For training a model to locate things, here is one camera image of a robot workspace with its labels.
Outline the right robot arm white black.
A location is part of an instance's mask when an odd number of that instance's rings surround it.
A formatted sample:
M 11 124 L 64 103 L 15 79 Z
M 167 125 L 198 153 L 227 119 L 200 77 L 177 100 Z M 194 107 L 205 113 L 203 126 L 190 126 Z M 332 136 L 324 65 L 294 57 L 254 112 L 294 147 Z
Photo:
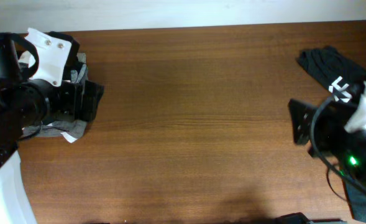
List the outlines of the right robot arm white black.
M 366 80 L 337 90 L 320 105 L 288 103 L 293 142 L 366 196 Z

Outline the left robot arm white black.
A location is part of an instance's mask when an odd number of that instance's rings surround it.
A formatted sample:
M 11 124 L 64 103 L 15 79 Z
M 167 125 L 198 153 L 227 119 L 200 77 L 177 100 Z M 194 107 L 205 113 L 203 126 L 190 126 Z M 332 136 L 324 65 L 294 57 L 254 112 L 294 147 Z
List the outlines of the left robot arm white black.
M 37 136 L 74 142 L 97 113 L 102 85 L 88 79 L 72 36 L 29 29 L 0 33 L 0 223 L 35 223 L 19 144 Z

